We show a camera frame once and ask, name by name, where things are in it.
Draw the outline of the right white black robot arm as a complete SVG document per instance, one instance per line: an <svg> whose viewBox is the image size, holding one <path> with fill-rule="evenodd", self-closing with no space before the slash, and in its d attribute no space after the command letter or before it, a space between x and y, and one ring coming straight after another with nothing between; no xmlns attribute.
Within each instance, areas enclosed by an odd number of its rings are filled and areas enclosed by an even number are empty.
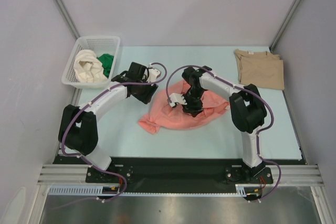
<svg viewBox="0 0 336 224"><path fill-rule="evenodd" d="M204 66L195 69L187 67L182 78L190 85L183 97L183 112L193 117L204 112L201 98L205 91L212 91L229 101L231 118L234 126L241 132L243 142L243 164L241 166L241 180L254 183L261 177L265 162L260 157L258 131L265 122L267 111L260 100L257 87L234 86L227 81L220 81L211 69Z"/></svg>

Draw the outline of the pink t shirt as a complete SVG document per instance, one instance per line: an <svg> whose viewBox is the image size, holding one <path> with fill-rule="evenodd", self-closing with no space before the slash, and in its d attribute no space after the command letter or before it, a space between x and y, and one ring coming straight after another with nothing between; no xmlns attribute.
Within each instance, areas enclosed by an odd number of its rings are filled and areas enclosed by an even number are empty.
<svg viewBox="0 0 336 224"><path fill-rule="evenodd" d="M158 92L150 112L142 116L138 124L145 131L156 134L160 128L171 130L191 130L202 127L224 115L229 110L229 102L212 91L205 91L201 97L203 112L196 117L183 112L181 105L170 107L164 90Z"/></svg>

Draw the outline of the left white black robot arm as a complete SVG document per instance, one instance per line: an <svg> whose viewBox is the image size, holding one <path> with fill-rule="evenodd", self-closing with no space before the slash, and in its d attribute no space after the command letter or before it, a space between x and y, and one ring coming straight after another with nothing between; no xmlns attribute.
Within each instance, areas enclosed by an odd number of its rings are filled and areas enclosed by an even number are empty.
<svg viewBox="0 0 336 224"><path fill-rule="evenodd" d="M81 106L66 106L58 134L62 153L84 158L98 169L103 181L112 181L116 169L111 166L111 157L99 146L98 122L113 106L131 96L148 104L162 81L161 71L155 65L163 66L158 62L147 67L132 62L128 70L113 77L96 97Z"/></svg>

